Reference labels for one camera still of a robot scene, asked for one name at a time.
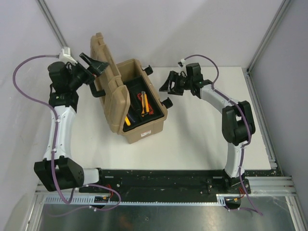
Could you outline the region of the tan plastic tool box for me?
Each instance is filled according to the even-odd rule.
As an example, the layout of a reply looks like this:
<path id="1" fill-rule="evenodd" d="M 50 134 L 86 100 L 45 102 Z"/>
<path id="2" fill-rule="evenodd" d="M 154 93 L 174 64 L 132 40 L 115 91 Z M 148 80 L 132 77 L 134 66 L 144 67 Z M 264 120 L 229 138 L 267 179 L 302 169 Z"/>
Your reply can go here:
<path id="1" fill-rule="evenodd" d="M 104 90 L 105 95 L 100 98 L 109 128 L 112 132 L 124 136 L 128 143 L 135 143 L 141 139 L 157 134 L 163 130 L 164 121 L 167 119 L 168 108 L 172 107 L 172 101 L 167 98 L 160 99 L 158 91 L 149 79 L 153 69 L 148 66 L 142 68 L 137 59 L 129 59 L 121 63 L 115 63 L 113 56 L 103 39 L 102 33 L 96 33 L 90 40 L 91 58 L 108 62 L 109 66 L 96 79 L 97 90 Z M 130 106 L 130 96 L 125 81 L 142 77 L 148 85 L 151 93 L 164 113 L 162 118 L 141 125 L 128 132 L 123 131 L 125 117 Z"/>

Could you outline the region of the yellow black utility knife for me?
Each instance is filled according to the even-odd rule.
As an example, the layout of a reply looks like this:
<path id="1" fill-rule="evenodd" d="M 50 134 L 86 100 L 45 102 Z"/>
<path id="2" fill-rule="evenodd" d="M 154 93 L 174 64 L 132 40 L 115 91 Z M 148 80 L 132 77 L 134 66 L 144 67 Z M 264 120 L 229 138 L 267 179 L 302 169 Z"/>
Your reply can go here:
<path id="1" fill-rule="evenodd" d="M 147 95 L 144 91 L 141 92 L 141 104 L 142 104 L 142 113 L 141 116 L 144 117 L 149 114 L 150 109 L 148 105 Z"/>

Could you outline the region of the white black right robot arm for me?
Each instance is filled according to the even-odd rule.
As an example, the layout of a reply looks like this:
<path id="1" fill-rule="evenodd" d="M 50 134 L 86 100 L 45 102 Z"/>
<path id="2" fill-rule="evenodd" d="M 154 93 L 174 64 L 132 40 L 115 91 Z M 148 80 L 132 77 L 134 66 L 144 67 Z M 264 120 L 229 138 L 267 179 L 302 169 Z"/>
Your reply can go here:
<path id="1" fill-rule="evenodd" d="M 244 173 L 243 151 L 251 142 L 256 131 L 251 105 L 248 101 L 236 101 L 213 86 L 210 80 L 204 80 L 199 63 L 185 64 L 178 62 L 180 72 L 170 71 L 160 92 L 183 95 L 189 90 L 193 96 L 211 104 L 222 115 L 222 135 L 228 143 L 227 162 L 224 171 L 227 178 L 222 181 L 222 188 L 233 193 L 239 188 L 237 178 Z"/>

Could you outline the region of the black tool box tray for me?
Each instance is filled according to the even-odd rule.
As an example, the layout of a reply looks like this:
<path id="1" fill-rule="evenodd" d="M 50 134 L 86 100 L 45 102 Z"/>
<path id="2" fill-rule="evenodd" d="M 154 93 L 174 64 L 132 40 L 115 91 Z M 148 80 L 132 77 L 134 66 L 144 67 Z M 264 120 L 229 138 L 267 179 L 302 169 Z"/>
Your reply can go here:
<path id="1" fill-rule="evenodd" d="M 151 121 L 157 120 L 164 116 L 164 113 L 159 107 L 159 104 L 156 102 L 155 97 L 151 93 L 148 85 L 146 84 L 145 80 L 142 77 L 137 77 L 132 80 L 125 81 L 124 84 L 126 85 L 129 96 L 130 96 L 130 106 L 128 109 L 128 113 L 132 114 L 136 120 L 136 123 L 132 123 L 131 125 L 127 126 L 124 122 L 123 131 L 128 132 L 137 128 L 141 125 L 145 125 Z M 138 99 L 138 94 L 144 91 L 147 94 L 149 104 L 151 105 L 154 114 L 153 115 L 146 115 L 145 117 L 141 116 L 142 107 L 141 101 Z"/>

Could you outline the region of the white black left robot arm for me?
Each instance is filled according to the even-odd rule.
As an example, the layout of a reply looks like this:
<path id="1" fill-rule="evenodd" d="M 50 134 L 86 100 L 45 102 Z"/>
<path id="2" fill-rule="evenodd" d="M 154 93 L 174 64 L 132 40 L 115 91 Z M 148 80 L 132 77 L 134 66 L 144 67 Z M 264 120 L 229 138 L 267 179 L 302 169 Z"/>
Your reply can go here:
<path id="1" fill-rule="evenodd" d="M 77 90 L 86 84 L 94 97 L 104 95 L 97 91 L 94 80 L 109 66 L 108 62 L 94 60 L 81 53 L 88 67 L 62 55 L 60 61 L 48 66 L 50 97 L 48 106 L 51 108 L 51 130 L 47 150 L 42 161 L 34 164 L 34 172 L 50 191 L 79 188 L 89 184 L 95 192 L 106 188 L 106 180 L 99 176 L 97 168 L 83 168 L 72 159 L 71 136 L 72 126 L 77 114 Z"/>

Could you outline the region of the red black pliers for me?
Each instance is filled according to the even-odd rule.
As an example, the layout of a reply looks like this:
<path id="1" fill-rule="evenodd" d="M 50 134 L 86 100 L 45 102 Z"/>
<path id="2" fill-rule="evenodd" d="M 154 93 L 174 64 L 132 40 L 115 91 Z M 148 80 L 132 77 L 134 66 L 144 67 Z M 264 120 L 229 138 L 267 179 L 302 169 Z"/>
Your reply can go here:
<path id="1" fill-rule="evenodd" d="M 145 117 L 147 115 L 153 115 L 154 111 L 151 105 L 149 104 L 147 94 L 144 91 L 142 91 L 137 96 L 138 99 L 141 101 L 141 107 L 142 107 L 141 116 Z"/>

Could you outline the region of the yellow handle screwdriver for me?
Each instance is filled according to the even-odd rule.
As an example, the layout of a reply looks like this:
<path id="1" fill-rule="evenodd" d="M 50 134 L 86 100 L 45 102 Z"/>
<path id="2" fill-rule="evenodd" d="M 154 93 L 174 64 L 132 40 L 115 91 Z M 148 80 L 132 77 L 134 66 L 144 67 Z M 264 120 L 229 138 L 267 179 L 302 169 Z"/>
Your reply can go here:
<path id="1" fill-rule="evenodd" d="M 126 123 L 127 126 L 131 125 L 131 122 L 130 122 L 130 120 L 127 116 L 125 117 L 125 123 Z"/>

